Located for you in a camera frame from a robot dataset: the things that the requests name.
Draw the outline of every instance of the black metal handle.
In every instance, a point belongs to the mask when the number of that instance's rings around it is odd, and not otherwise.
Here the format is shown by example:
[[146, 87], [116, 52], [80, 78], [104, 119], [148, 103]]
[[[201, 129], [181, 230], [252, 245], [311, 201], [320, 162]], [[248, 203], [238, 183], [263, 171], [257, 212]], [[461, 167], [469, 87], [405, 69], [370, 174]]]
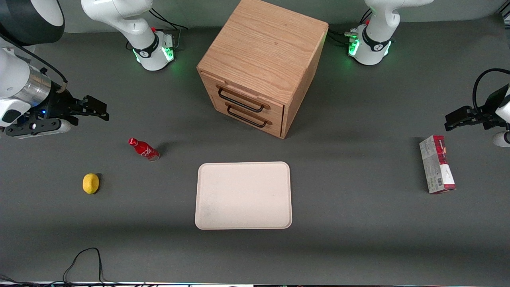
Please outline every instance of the black metal handle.
[[238, 106], [240, 106], [240, 107], [243, 107], [243, 108], [245, 108], [245, 109], [247, 109], [247, 110], [249, 110], [249, 111], [252, 111], [252, 112], [255, 112], [255, 113], [260, 113], [260, 112], [262, 111], [262, 109], [264, 109], [264, 105], [262, 105], [262, 106], [260, 107], [260, 109], [254, 109], [254, 108], [252, 108], [252, 107], [246, 106], [246, 105], [245, 105], [245, 104], [243, 104], [243, 103], [240, 103], [240, 102], [238, 102], [238, 101], [236, 101], [236, 100], [233, 100], [233, 99], [231, 99], [231, 98], [229, 98], [229, 97], [226, 97], [226, 96], [222, 95], [222, 94], [221, 94], [221, 92], [222, 92], [222, 91], [223, 91], [223, 88], [220, 88], [220, 89], [218, 90], [218, 96], [220, 96], [220, 98], [222, 98], [222, 99], [224, 99], [224, 100], [226, 100], [226, 101], [229, 101], [229, 102], [231, 102], [231, 103], [233, 103], [233, 104], [236, 104], [236, 105], [238, 105]]
[[265, 126], [266, 126], [266, 124], [267, 124], [267, 121], [264, 121], [264, 123], [263, 123], [263, 124], [259, 125], [259, 124], [255, 123], [255, 122], [253, 122], [253, 121], [250, 121], [250, 120], [249, 120], [249, 119], [247, 119], [247, 118], [243, 118], [242, 116], [240, 116], [240, 115], [238, 115], [238, 114], [234, 114], [233, 112], [231, 112], [231, 111], [230, 111], [230, 109], [231, 109], [231, 108], [232, 108], [232, 106], [228, 106], [228, 108], [226, 109], [226, 112], [227, 112], [229, 115], [232, 115], [232, 116], [234, 116], [234, 117], [236, 117], [236, 118], [238, 118], [238, 119], [240, 119], [240, 120], [242, 120], [242, 121], [245, 121], [245, 122], [247, 122], [247, 123], [249, 123], [249, 124], [251, 124], [251, 125], [254, 125], [254, 126], [258, 127], [258, 128], [263, 128], [263, 127], [265, 127]]

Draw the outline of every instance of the wooden drawer unit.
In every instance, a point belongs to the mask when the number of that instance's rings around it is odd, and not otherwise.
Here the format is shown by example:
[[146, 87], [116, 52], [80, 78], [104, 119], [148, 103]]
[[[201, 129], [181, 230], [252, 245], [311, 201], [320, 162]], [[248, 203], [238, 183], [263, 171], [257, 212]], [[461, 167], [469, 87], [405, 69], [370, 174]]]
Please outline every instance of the wooden drawer unit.
[[315, 76], [328, 25], [241, 0], [197, 66], [221, 113], [285, 138]]

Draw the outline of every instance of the coca-cola bottle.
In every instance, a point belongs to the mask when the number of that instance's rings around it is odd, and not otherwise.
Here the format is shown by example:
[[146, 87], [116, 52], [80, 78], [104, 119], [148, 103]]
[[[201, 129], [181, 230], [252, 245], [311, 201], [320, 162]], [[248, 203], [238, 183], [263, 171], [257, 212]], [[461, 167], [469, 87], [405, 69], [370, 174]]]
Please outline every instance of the coca-cola bottle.
[[148, 159], [149, 161], [156, 161], [159, 159], [159, 152], [155, 150], [153, 147], [149, 146], [148, 143], [144, 141], [139, 141], [134, 137], [130, 138], [128, 141], [129, 145], [135, 148], [135, 151]]

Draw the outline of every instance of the table surface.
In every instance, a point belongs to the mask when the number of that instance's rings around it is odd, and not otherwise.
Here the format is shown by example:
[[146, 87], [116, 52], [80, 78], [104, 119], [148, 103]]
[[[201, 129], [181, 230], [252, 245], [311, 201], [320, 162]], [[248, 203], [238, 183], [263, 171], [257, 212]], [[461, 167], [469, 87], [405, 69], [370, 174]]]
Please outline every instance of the table surface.
[[[176, 61], [157, 72], [142, 69], [120, 33], [64, 35], [38, 49], [76, 98], [106, 102], [111, 117], [80, 117], [66, 134], [2, 136], [1, 273], [58, 280], [94, 246], [114, 281], [510, 285], [510, 150], [481, 126], [446, 133], [457, 190], [429, 195], [418, 148], [445, 134], [444, 115], [471, 104], [482, 71], [510, 68], [500, 16], [403, 23], [377, 66], [328, 40], [285, 140], [214, 110], [195, 67], [218, 31], [184, 31]], [[506, 83], [487, 76], [480, 101]], [[130, 137], [162, 158], [144, 160]], [[196, 228], [199, 166], [244, 161], [289, 164], [291, 227]], [[87, 173], [101, 176], [96, 195], [82, 191]], [[70, 279], [96, 278], [86, 253]]]

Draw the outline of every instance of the product box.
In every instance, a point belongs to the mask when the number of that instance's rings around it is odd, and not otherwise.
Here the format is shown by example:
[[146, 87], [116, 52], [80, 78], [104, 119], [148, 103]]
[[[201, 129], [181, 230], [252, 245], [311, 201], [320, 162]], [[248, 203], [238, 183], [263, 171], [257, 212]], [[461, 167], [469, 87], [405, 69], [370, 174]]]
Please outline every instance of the product box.
[[444, 135], [433, 135], [420, 143], [421, 158], [427, 176], [428, 193], [437, 195], [455, 189], [446, 160]]

